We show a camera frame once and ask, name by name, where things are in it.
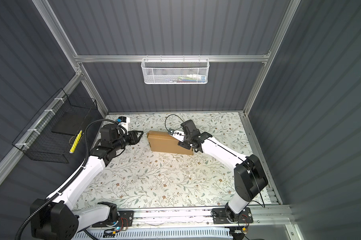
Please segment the brown cardboard box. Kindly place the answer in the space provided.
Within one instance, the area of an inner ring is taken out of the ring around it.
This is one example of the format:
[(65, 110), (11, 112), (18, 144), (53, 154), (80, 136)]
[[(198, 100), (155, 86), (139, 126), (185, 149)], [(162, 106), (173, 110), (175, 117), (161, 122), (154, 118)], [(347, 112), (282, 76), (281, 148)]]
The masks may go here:
[(153, 152), (193, 155), (192, 149), (188, 150), (179, 146), (179, 140), (166, 132), (149, 131), (147, 133), (147, 140)]

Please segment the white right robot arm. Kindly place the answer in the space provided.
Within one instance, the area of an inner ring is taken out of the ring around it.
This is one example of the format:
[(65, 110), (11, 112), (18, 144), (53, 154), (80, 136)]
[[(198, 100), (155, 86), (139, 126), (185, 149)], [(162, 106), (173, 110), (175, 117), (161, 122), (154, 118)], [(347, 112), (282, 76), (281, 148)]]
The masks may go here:
[(207, 154), (233, 170), (235, 194), (225, 205), (225, 215), (234, 221), (253, 199), (268, 185), (268, 179), (259, 157), (246, 156), (220, 143), (208, 132), (200, 132), (192, 120), (180, 125), (181, 131), (169, 134), (178, 140), (178, 145)]

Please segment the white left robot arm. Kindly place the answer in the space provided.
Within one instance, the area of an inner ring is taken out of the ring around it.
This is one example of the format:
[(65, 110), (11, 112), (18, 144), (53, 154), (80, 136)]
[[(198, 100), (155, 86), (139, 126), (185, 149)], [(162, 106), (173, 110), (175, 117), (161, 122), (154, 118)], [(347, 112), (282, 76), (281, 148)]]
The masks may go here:
[(37, 199), (30, 207), (30, 215), (15, 235), (19, 240), (22, 231), (30, 224), (31, 235), (41, 240), (70, 240), (78, 232), (86, 232), (94, 224), (123, 227), (117, 205), (99, 202), (94, 207), (74, 210), (83, 191), (92, 180), (120, 156), (127, 146), (140, 142), (143, 131), (130, 131), (127, 122), (106, 120), (100, 129), (101, 138), (93, 148), (85, 143), (86, 156), (77, 170), (46, 199)]

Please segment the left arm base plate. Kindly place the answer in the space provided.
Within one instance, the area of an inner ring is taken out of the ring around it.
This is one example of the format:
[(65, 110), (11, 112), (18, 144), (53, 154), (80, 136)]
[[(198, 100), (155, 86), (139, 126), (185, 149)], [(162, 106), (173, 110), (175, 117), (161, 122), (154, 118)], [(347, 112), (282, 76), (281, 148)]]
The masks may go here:
[(111, 227), (123, 227), (128, 228), (132, 226), (133, 223), (133, 217), (134, 217), (134, 211), (119, 211), (118, 212), (118, 219), (113, 220), (106, 220), (103, 222), (99, 222), (96, 224), (93, 224), (93, 228), (111, 228)]

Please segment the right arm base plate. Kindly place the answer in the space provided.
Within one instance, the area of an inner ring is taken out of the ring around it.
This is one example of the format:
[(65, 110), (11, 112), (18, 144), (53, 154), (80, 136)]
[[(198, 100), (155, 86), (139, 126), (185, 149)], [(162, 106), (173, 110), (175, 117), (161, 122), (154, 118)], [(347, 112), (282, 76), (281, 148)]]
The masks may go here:
[(229, 208), (213, 208), (210, 213), (216, 225), (253, 223), (250, 208), (244, 208), (239, 214), (232, 212)]

